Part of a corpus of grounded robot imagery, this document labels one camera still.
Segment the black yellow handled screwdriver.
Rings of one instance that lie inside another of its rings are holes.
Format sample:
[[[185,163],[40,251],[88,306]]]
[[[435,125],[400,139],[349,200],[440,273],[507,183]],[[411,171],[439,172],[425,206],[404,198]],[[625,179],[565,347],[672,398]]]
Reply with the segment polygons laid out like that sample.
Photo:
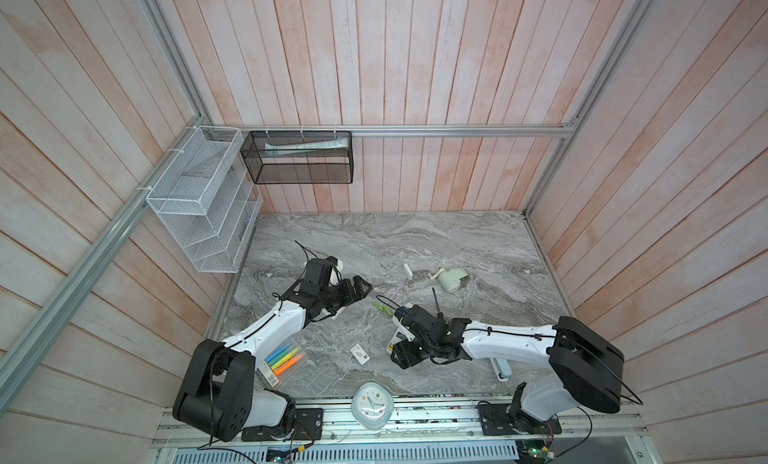
[[[442,313],[442,310],[440,308],[439,300],[437,298],[436,289],[434,287],[432,287],[431,291],[432,291],[432,295],[433,295],[433,299],[434,299],[434,303],[435,303],[435,308],[436,308],[437,314],[438,314],[438,316],[442,316],[443,313]]]

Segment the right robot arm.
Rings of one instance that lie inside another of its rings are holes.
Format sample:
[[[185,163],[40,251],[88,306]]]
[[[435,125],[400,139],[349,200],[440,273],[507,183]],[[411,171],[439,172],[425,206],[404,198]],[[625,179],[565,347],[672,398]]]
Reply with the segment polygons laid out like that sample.
[[[515,390],[513,416],[544,422],[579,405],[604,414],[621,408],[624,355],[574,317],[554,325],[514,327],[467,318],[449,321],[420,306],[394,312],[397,331],[390,358],[402,369],[424,360],[447,365],[460,360],[499,359],[550,371]]]

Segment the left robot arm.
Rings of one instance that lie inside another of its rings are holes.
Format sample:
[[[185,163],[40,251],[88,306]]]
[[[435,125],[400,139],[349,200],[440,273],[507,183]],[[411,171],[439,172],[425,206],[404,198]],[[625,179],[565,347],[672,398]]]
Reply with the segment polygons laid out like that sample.
[[[222,341],[198,344],[172,406],[173,418],[223,442],[250,428],[265,428],[276,438],[292,434],[295,401],[276,390],[255,391],[257,366],[308,325],[369,295],[373,286],[358,275],[342,277],[342,268],[333,256],[308,260],[267,314]]]

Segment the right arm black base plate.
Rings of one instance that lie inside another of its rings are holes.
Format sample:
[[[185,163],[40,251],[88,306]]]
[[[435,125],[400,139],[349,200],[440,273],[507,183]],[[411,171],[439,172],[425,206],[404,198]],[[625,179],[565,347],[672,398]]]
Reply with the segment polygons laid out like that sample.
[[[477,403],[482,432],[485,436],[539,435],[550,436],[562,433],[556,417],[547,421],[537,420],[522,410],[522,395],[526,383],[515,389],[510,404],[492,404],[487,400]]]

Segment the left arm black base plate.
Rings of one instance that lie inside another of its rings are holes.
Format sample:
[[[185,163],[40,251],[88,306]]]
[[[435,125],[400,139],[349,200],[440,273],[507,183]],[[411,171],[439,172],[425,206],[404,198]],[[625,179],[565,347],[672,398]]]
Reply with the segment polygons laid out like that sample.
[[[243,442],[320,440],[323,417],[324,410],[319,407],[290,409],[277,426],[244,428],[241,432],[241,440]]]

